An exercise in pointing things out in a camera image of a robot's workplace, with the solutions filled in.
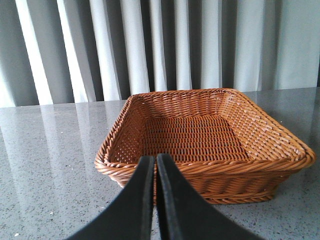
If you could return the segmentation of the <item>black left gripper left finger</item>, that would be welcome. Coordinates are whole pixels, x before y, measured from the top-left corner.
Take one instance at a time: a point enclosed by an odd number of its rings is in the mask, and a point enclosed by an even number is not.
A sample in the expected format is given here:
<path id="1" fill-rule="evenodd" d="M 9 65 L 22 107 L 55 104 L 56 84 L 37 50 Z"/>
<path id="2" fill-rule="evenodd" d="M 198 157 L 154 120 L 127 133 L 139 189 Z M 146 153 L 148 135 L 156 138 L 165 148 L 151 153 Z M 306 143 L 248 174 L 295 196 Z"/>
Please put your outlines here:
<path id="1" fill-rule="evenodd" d="M 149 240 L 153 215 L 154 164 L 140 158 L 120 194 L 97 218 L 70 236 L 70 240 Z"/>

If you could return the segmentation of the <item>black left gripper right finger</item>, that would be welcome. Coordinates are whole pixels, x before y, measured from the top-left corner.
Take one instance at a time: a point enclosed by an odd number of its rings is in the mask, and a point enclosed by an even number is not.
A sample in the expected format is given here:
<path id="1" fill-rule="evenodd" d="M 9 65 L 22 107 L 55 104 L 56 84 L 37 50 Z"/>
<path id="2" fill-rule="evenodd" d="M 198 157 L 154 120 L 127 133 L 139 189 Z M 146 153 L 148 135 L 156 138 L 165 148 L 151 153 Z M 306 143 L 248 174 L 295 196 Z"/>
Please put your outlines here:
<path id="1" fill-rule="evenodd" d="M 156 202 L 163 240 L 258 240 L 214 209 L 188 183 L 169 154 L 157 156 Z"/>

